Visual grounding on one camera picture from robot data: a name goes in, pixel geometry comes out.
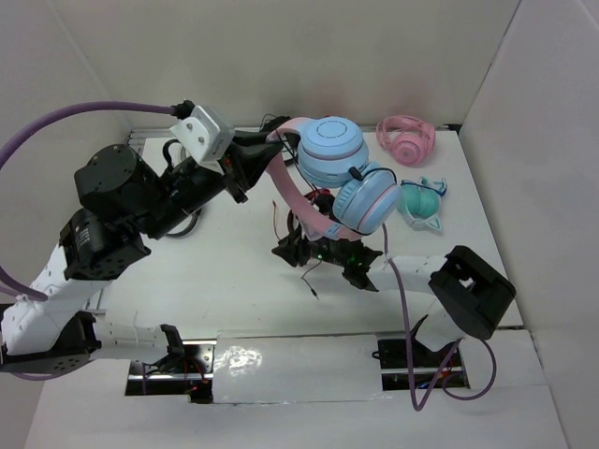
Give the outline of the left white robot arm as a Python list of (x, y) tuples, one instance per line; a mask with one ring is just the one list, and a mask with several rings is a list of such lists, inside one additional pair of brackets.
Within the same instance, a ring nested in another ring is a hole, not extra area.
[(86, 302), (150, 254), (161, 239), (221, 193), (242, 203), (284, 145), (239, 132), (216, 169), (192, 158), (155, 172), (132, 148), (108, 146), (75, 173), (80, 208), (60, 232), (33, 289), (3, 312), (1, 369), (49, 380), (95, 359), (130, 359), (165, 373), (181, 368), (185, 349), (175, 326), (117, 326)]

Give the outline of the blue pink cat-ear headphones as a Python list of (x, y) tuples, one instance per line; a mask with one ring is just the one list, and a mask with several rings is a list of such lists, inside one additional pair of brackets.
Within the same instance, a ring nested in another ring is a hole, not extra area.
[(309, 240), (362, 241), (399, 205), (402, 192), (394, 171), (371, 160), (355, 123), (341, 117), (295, 118), (272, 130), (268, 140), (286, 145), (288, 136), (299, 140), (295, 151), (298, 173), (312, 190), (329, 189), (334, 196), (328, 218), (298, 190), (281, 157), (270, 161), (270, 178)]

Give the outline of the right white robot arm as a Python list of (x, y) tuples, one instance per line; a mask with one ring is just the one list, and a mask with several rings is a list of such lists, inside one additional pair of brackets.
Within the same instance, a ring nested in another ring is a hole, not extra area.
[(503, 274), (463, 245), (446, 255), (390, 256), (360, 240), (310, 241), (294, 231), (271, 252), (293, 268), (312, 260), (340, 267), (343, 278), (358, 290), (434, 297), (408, 345), (410, 359), (420, 367), (430, 366), (456, 340), (490, 340), (517, 295)]

